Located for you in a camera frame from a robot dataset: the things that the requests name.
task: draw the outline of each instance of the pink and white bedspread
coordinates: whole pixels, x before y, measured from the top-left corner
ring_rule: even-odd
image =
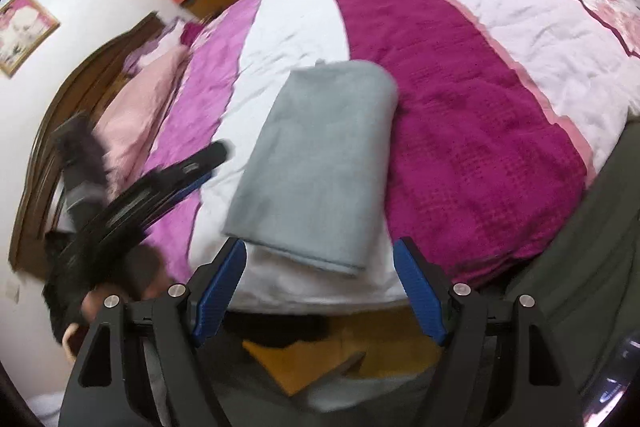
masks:
[[[338,313],[404,301],[391,241],[414,238],[456,281],[541,253],[640,104],[640,0],[241,0],[212,22],[147,168],[211,140],[234,155],[150,241],[189,278],[289,71],[371,60],[395,78],[386,219],[357,279],[251,247],[232,307]]]

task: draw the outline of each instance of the pillow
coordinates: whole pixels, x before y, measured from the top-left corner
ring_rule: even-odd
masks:
[[[175,70],[174,87],[180,85],[180,80],[184,74],[184,71],[187,69],[188,63],[189,63],[188,60],[184,60],[178,66],[177,70]],[[156,141],[156,136],[160,131],[160,126],[162,125],[162,122],[164,121],[164,118],[166,117],[167,113],[169,113],[169,109],[171,108],[172,103],[174,103],[176,93],[177,93],[177,89],[172,89],[166,101],[164,102],[164,106],[160,109],[160,111],[158,111],[158,115],[156,116],[156,121],[151,125],[149,136],[146,138],[146,142],[142,146],[142,149],[140,150],[140,154],[138,154],[138,158],[136,159],[133,165],[133,168],[129,173],[129,177],[125,182],[124,187],[121,187],[122,190],[129,187],[129,185],[131,185],[134,181],[140,178],[140,175],[143,173],[143,169],[146,164],[146,159],[148,158],[149,153],[151,152],[151,147]]]
[[[145,42],[138,49],[130,52],[129,56],[124,60],[122,72],[128,75],[138,74],[142,68],[164,55],[167,50],[178,44],[183,44],[180,39],[182,38],[185,24],[185,21],[176,17],[170,24],[165,26],[162,33],[155,39]]]
[[[166,109],[186,54],[187,47],[179,44],[156,58],[122,88],[98,120],[94,133],[107,151],[104,166],[110,200],[126,187],[139,156],[153,140],[152,130],[157,130],[158,116]]]
[[[191,45],[195,42],[198,35],[202,33],[202,30],[206,28],[206,24],[199,22],[187,22],[184,24],[182,35],[180,36],[180,44],[184,44],[191,48]]]

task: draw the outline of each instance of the person's hand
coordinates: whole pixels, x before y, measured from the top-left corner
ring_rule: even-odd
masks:
[[[166,292],[169,289],[169,286],[174,284],[174,280],[172,280],[166,272],[164,260],[162,260],[162,256],[159,252],[158,258],[160,260],[158,270],[156,271],[153,279],[151,279],[149,284],[146,285],[141,292],[143,300],[158,297],[163,292]],[[124,291],[120,286],[112,283],[103,283],[96,286],[93,290],[87,293],[82,300],[82,316],[84,316],[89,324],[93,322],[98,311],[100,311],[100,308],[104,305],[104,300],[109,295],[117,295],[123,302],[129,302],[131,300],[126,291]],[[88,330],[88,327],[81,327],[78,323],[72,323],[66,328],[65,334],[62,338],[62,347],[65,349],[65,354],[69,362],[76,362],[76,357]]]

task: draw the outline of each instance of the gray blanket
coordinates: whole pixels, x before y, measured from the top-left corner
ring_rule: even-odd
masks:
[[[291,71],[229,207],[224,232],[356,275],[380,229],[395,81],[371,62]]]

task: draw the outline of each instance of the white wall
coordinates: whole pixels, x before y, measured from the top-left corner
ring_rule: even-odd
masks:
[[[0,360],[25,397],[65,388],[70,367],[50,332],[42,284],[19,280],[7,261],[31,144],[58,87],[105,42],[156,10],[182,14],[172,0],[38,0],[60,21],[13,78],[0,73]],[[18,303],[5,295],[19,283]]]

